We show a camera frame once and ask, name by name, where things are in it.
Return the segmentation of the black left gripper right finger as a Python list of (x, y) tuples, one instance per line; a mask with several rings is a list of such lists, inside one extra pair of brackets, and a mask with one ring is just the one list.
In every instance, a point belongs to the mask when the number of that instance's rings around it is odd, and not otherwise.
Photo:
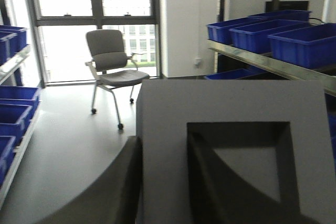
[(187, 164), (194, 223), (317, 223), (241, 178), (199, 133), (187, 135)]

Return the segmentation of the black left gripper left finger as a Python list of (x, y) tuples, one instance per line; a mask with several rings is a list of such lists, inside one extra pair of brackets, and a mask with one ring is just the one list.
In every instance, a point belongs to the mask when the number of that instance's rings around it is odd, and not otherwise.
[(130, 136), (88, 188), (38, 223), (136, 223), (142, 173), (142, 142)]

